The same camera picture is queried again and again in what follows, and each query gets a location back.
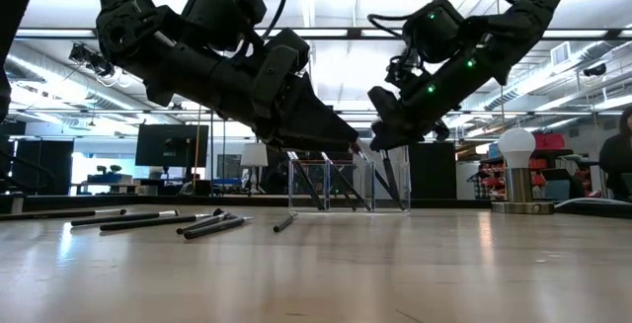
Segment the single black pen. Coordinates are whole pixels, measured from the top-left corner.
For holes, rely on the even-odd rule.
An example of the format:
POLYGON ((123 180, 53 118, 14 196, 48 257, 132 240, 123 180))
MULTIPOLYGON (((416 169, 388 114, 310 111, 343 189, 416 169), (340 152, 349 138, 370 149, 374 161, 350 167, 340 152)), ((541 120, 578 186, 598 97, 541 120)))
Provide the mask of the single black pen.
POLYGON ((296 212, 288 213, 283 219, 277 221, 273 226, 274 233, 282 232, 288 225, 290 225, 298 216, 296 212))

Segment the storage bin shelf cart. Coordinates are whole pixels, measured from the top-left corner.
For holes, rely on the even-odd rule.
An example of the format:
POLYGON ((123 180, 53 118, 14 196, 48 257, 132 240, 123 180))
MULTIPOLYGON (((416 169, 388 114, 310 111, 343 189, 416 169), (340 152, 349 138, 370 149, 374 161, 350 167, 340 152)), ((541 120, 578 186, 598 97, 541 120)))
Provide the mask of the storage bin shelf cart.
MULTIPOLYGON (((493 200, 508 194, 506 190, 506 164, 504 158, 484 159, 480 162, 485 177, 483 185, 493 200)), ((570 149, 535 150, 529 162, 532 196, 535 200, 565 201, 574 198, 601 198, 601 183, 593 177, 602 177, 598 162, 570 149)))

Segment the black background monitor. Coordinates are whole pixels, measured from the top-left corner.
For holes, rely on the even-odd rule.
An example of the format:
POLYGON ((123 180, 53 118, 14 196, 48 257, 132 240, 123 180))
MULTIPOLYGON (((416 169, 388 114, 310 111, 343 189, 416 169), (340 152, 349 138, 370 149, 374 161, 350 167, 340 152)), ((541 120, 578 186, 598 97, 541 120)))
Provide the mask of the black background monitor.
POLYGON ((142 124, 139 127, 135 165, 204 167, 208 125, 142 124))

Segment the clear acrylic brush organizer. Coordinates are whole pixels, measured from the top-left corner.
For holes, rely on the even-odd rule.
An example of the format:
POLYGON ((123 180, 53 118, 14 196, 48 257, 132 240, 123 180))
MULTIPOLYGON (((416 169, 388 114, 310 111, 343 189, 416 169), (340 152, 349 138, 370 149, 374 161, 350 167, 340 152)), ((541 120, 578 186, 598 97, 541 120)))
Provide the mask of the clear acrylic brush organizer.
POLYGON ((360 207, 352 211, 342 194, 335 194, 332 187, 329 171, 325 161, 301 160, 309 179, 316 188, 324 206, 324 211, 319 211, 312 203, 302 182, 298 184, 297 194, 288 198, 288 209, 304 212, 357 212, 357 213, 409 213, 411 210, 411 180, 409 162, 404 160, 397 162, 392 160, 399 194, 404 203, 402 211, 397 203, 389 197, 382 187, 374 180, 371 174, 372 166, 361 158, 352 160, 356 166, 354 171, 355 187, 364 195, 371 205, 371 211, 365 211, 360 207))

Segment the brown-headed black makeup brush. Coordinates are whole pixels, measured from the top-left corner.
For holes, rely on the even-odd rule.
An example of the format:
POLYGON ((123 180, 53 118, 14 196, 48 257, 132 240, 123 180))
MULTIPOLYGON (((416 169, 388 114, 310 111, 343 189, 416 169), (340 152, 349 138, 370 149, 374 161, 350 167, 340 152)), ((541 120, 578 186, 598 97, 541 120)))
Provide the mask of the brown-headed black makeup brush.
POLYGON ((231 213, 230 212, 227 212, 227 211, 224 211, 224 210, 218 208, 210 216, 206 216, 206 217, 204 217, 204 218, 202 218, 200 220, 197 220, 193 224, 190 224, 188 226, 178 228, 176 230, 176 232, 179 235, 182 235, 185 232, 188 232, 188 231, 191 231, 191 230, 194 230, 194 229, 199 229, 199 228, 202 228, 202 227, 206 227, 208 225, 218 223, 218 222, 220 222, 222 220, 225 220, 227 218, 230 218, 230 217, 231 217, 231 213))

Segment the black cabinet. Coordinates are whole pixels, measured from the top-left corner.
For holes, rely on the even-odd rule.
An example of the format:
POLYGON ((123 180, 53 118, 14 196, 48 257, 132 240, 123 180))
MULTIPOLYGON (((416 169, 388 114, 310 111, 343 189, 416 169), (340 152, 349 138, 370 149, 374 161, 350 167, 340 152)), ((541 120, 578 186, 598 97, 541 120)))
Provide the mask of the black cabinet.
POLYGON ((414 200, 455 200, 455 149, 450 142, 417 143, 409 146, 414 200))
POLYGON ((31 186, 42 187, 29 195, 66 196, 70 190, 73 141, 19 140, 16 155, 39 165, 52 175, 49 181, 43 172, 20 163, 12 165, 13 177, 31 186))

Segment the white-shade floor lamp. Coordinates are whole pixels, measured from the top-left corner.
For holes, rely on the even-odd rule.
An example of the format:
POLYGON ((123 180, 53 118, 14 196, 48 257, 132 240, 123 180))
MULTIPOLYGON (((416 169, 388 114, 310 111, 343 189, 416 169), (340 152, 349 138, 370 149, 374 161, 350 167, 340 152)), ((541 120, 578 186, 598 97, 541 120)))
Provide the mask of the white-shade floor lamp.
POLYGON ((263 142, 247 143, 241 155, 240 165, 247 170, 245 190, 247 194, 260 193, 261 171, 269 165, 267 146, 263 142))

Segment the right arm's black gripper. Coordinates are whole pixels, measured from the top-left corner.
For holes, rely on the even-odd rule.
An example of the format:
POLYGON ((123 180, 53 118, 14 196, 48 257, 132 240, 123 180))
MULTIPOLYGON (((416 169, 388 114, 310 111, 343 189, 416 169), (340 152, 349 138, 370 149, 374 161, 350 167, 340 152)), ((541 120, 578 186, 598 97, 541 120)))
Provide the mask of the right arm's black gripper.
POLYGON ((450 136, 450 129, 441 117, 435 121, 416 119, 416 111, 406 108, 404 100, 391 91, 375 86, 368 96, 378 114, 378 119, 371 124, 374 133, 369 144, 371 150, 386 151, 418 143, 429 133, 433 133, 436 140, 446 140, 450 136))

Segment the large fluffy makeup brush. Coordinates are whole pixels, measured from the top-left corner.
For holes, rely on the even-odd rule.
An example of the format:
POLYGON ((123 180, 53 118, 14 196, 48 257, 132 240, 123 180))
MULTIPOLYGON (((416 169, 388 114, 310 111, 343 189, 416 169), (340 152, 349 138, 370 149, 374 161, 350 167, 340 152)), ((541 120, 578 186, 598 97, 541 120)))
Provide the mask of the large fluffy makeup brush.
POLYGON ((381 157, 382 157, 382 162, 383 162, 383 166, 384 166, 384 171, 387 177, 387 184, 389 187, 389 193, 392 197, 392 199, 397 203, 397 205, 399 206, 399 208, 404 211, 405 210, 405 206, 404 203, 401 200, 401 196, 399 194, 399 190, 398 190, 398 186, 397 186, 397 182, 395 179, 395 173, 394 173, 394 169, 389 157, 389 153, 386 150, 381 150, 380 151, 381 157))

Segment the left arm's black gripper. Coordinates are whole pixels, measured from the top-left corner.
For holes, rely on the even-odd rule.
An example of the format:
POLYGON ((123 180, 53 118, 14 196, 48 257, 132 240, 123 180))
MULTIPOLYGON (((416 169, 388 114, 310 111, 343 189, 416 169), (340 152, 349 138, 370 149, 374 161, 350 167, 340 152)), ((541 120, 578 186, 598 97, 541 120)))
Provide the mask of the left arm's black gripper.
POLYGON ((309 50, 290 28, 265 44, 266 55, 250 92, 251 129, 259 138, 271 140, 269 146, 275 149, 348 151, 346 142, 327 141, 356 141, 357 131, 315 96, 310 76, 300 73, 309 50))

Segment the red bag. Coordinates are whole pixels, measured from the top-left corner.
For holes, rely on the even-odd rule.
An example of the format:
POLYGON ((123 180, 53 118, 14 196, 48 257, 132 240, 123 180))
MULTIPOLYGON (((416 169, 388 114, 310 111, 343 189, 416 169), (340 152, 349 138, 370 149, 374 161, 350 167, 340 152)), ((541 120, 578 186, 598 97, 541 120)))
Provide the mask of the red bag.
POLYGON ((536 150, 559 150, 566 147, 564 137, 561 133, 534 133, 536 150))

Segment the fan-headed black makeup brush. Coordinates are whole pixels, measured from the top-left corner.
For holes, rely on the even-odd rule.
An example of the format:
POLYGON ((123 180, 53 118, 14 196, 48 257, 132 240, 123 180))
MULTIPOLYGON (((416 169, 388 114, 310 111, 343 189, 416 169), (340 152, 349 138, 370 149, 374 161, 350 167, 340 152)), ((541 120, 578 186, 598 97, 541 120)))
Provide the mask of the fan-headed black makeup brush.
POLYGON ((372 170, 371 170, 372 177, 382 187, 382 189, 389 195, 391 200, 393 200, 389 193, 387 177, 384 171, 384 166, 383 166, 380 151, 371 150, 369 145, 366 142, 363 142, 361 139, 353 143, 352 151, 355 155, 359 156, 365 163, 372 166, 372 170))

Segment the person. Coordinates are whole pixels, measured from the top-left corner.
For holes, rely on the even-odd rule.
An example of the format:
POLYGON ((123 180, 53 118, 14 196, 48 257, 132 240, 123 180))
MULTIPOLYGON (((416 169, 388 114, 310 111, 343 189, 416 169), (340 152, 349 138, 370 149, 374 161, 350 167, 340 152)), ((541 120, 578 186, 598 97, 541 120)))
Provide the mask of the person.
POLYGON ((599 152, 599 167, 606 173, 606 187, 618 201, 629 202, 632 195, 623 179, 632 174, 632 106, 619 120, 619 131, 608 138, 599 152))

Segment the brass table lamp white bulb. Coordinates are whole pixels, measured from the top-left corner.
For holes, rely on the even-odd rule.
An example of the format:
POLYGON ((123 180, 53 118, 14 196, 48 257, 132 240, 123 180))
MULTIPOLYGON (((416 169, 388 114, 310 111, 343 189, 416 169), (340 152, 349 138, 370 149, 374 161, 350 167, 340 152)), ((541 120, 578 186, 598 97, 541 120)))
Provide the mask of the brass table lamp white bulb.
POLYGON ((492 202, 491 211, 503 214, 553 214, 553 202, 536 202, 533 199, 529 162, 536 141, 532 133, 523 128, 511 128, 502 134, 498 146, 506 165, 507 199, 492 202))

